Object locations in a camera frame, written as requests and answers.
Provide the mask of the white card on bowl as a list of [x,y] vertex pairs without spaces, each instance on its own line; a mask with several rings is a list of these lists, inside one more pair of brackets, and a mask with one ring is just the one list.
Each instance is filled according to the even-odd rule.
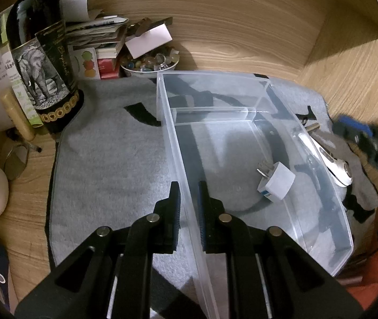
[[165,45],[172,41],[172,36],[165,24],[154,27],[141,36],[131,38],[125,42],[125,45],[133,58],[152,51],[153,49]]

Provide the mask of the eyeglasses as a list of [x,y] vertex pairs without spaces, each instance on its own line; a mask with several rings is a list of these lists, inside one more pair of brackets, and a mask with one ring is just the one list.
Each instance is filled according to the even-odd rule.
[[27,167],[30,150],[41,153],[42,148],[25,140],[16,131],[10,130],[6,136],[9,139],[9,146],[3,161],[3,172],[7,180],[12,182],[19,178]]

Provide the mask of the stack of books and papers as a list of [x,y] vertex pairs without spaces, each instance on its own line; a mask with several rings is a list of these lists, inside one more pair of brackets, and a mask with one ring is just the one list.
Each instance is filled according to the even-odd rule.
[[124,46],[128,19],[94,9],[92,0],[60,0],[60,6],[76,78],[119,78],[118,55]]

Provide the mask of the white plug adapter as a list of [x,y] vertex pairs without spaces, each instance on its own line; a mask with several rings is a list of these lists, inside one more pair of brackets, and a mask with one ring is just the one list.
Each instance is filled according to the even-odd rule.
[[257,172],[262,176],[257,186],[257,191],[270,202],[282,201],[295,181],[295,173],[283,163],[276,162],[270,170],[257,167]]

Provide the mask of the white handheld thermometer device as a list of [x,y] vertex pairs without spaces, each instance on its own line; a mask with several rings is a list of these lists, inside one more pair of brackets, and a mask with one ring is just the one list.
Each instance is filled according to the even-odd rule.
[[313,123],[306,126],[306,132],[309,134],[309,139],[303,138],[307,148],[318,158],[321,159],[324,165],[326,165],[327,170],[333,181],[338,185],[338,187],[348,187],[353,183],[353,177],[350,172],[350,167],[347,161],[340,158],[335,158],[331,152],[320,145],[313,137],[311,133],[319,129],[319,123]]

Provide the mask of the clear plastic storage bin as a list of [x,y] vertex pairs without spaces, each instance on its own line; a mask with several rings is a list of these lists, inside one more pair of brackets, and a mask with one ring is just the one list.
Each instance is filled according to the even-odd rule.
[[[260,74],[176,71],[157,78],[161,118],[172,178],[182,193],[184,243],[192,259],[195,289],[209,318],[226,318],[225,258],[203,252],[198,183],[232,215],[260,229],[276,225],[329,274],[353,253],[353,239],[340,192],[326,165],[306,146],[301,118],[326,112],[313,90]],[[257,191],[276,162],[295,181],[280,202]]]

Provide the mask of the grey black patterned rug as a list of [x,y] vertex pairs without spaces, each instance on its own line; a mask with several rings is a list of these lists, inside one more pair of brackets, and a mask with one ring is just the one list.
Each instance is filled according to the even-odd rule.
[[[125,228],[151,213],[175,182],[157,113],[157,83],[122,78],[84,81],[81,88],[84,106],[60,137],[50,187],[49,245],[54,263],[63,261],[99,226]],[[304,129],[319,123],[311,133],[313,139],[335,158],[348,162],[352,185],[334,183],[354,253],[365,245],[378,196],[358,157],[332,134],[325,106],[323,115],[308,113],[301,122]],[[196,293],[182,217],[183,208],[177,250],[153,259],[152,318],[209,318]]]

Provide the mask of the green tube bottle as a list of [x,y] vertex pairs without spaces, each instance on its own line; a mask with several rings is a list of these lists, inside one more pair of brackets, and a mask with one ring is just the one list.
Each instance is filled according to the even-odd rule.
[[11,83],[11,87],[14,91],[14,95],[16,96],[16,99],[20,104],[20,107],[22,108],[26,118],[30,122],[30,125],[32,125],[34,128],[42,127],[43,124],[40,119],[40,116],[35,111],[35,108],[30,100],[30,96],[27,93],[22,78],[19,72],[17,71],[14,59],[9,49],[9,45],[2,47],[1,55],[7,76]]

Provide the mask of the bowl of marbles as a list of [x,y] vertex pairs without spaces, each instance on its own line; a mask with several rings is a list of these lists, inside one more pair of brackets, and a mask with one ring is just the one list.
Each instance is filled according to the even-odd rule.
[[162,71],[173,71],[180,62],[180,51],[174,47],[163,46],[138,58],[127,53],[119,57],[120,68],[127,77],[155,79]]

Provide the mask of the dark wine bottle elephant label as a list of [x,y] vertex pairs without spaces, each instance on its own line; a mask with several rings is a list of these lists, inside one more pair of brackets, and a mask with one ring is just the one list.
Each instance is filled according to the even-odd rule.
[[17,0],[6,20],[11,55],[48,133],[78,114],[84,94],[73,75],[60,0]]

